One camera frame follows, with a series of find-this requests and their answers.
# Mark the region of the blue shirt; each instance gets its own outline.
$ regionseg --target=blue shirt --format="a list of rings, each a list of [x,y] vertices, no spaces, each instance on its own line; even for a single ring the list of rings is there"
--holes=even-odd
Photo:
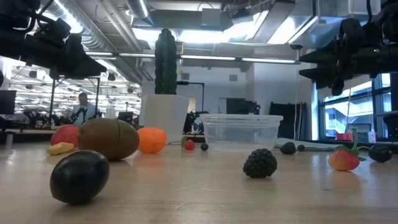
[[[82,106],[82,105],[76,105],[73,107],[73,113],[77,113],[77,111],[80,108],[86,108],[87,112],[86,112],[86,121],[88,120],[88,118],[92,118],[95,114],[95,105],[91,104],[91,103],[87,103],[87,105]],[[83,125],[83,112],[81,112],[79,114],[79,116],[77,117],[76,121],[73,123],[74,125],[77,126],[81,126]]]

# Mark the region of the blackberry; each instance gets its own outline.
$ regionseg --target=blackberry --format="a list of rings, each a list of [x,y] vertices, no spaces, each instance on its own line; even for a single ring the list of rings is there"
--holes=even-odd
[[[203,151],[207,151],[207,149],[209,149],[209,145],[207,145],[206,143],[203,143],[202,145],[200,145],[200,149]]]
[[[278,162],[268,149],[253,151],[243,165],[243,172],[251,178],[270,177],[276,170]]]
[[[296,153],[296,146],[292,142],[287,142],[280,148],[280,151],[286,155],[293,155]]]
[[[392,152],[386,146],[374,145],[369,150],[369,157],[374,161],[387,162],[392,158]]]
[[[299,145],[299,146],[297,146],[297,150],[298,150],[298,152],[302,152],[305,150],[305,146]]]

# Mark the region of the cactus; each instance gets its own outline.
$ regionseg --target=cactus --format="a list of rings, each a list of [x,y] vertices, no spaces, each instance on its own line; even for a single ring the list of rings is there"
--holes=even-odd
[[[155,94],[177,94],[177,46],[164,28],[155,43]]]

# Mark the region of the small black fruit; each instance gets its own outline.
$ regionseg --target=small black fruit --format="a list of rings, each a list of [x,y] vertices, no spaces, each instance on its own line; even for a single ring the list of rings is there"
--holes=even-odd
[[[203,143],[200,145],[200,149],[203,151],[207,151],[207,149],[209,149],[209,145],[207,145],[206,143]]]
[[[278,162],[268,149],[257,149],[251,153],[243,165],[243,172],[251,178],[270,177]]]
[[[392,152],[386,146],[374,145],[369,150],[369,157],[374,161],[387,162],[392,158]]]
[[[95,151],[78,151],[61,159],[51,173],[52,197],[72,205],[88,203],[109,177],[106,158]]]
[[[287,142],[280,148],[280,151],[286,155],[293,155],[296,153],[296,146],[292,142]]]
[[[298,152],[302,152],[305,150],[305,146],[299,145],[299,146],[297,146],[297,150],[298,150]]]

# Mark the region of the plastic orange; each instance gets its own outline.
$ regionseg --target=plastic orange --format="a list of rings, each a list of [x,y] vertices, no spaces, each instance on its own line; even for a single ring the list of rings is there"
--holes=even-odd
[[[138,149],[143,153],[158,153],[167,142],[166,132],[159,128],[141,128],[138,135]]]

